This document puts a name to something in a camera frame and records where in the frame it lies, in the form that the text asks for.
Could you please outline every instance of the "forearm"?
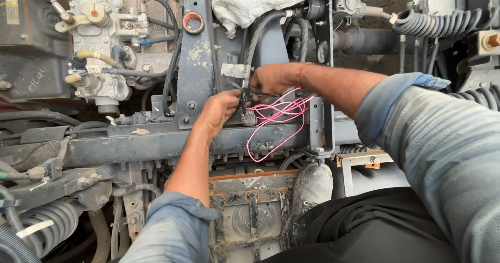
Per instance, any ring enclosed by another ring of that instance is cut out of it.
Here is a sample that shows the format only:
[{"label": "forearm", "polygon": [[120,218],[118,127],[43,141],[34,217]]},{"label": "forearm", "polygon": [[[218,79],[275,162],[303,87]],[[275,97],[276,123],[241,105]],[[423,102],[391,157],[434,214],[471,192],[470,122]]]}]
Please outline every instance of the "forearm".
[{"label": "forearm", "polygon": [[209,129],[196,122],[165,191],[178,191],[209,207]]},{"label": "forearm", "polygon": [[367,71],[308,65],[301,74],[303,63],[289,64],[289,81],[318,94],[337,109],[353,118],[363,96],[387,76]]},{"label": "forearm", "polygon": [[[363,99],[355,122],[405,172],[464,262],[498,262],[500,113],[474,102],[384,81]],[[395,94],[385,101],[385,94]],[[390,107],[380,115],[376,101]]]}]

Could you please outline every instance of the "engine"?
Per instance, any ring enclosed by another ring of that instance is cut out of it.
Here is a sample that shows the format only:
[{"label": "engine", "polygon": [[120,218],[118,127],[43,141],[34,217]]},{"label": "engine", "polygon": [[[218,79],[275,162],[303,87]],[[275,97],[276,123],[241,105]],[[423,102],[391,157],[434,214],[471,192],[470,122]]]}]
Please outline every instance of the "engine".
[{"label": "engine", "polygon": [[[497,0],[407,0],[399,14],[362,0],[294,0],[245,24],[221,11],[225,1],[0,0],[0,258],[122,256],[205,101],[238,88],[246,102],[252,72],[265,64],[395,55],[400,73],[448,79],[442,92],[500,110]],[[361,18],[391,29],[357,27]],[[279,252],[293,179],[308,162],[333,169],[334,197],[398,180],[394,170],[351,170],[392,160],[362,145],[334,106],[301,90],[274,100],[299,98],[304,121],[260,126],[243,103],[214,139],[209,187],[221,217],[211,226],[213,261]]]}]

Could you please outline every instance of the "shoe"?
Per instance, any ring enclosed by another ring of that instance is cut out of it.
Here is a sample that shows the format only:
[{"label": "shoe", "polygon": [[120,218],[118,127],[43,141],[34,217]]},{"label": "shoe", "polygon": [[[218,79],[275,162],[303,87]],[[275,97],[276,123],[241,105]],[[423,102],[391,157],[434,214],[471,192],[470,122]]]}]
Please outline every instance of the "shoe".
[{"label": "shoe", "polygon": [[292,188],[290,217],[279,233],[279,247],[282,251],[297,246],[297,220],[316,205],[332,199],[334,180],[332,171],[325,163],[309,163],[299,171]]}]

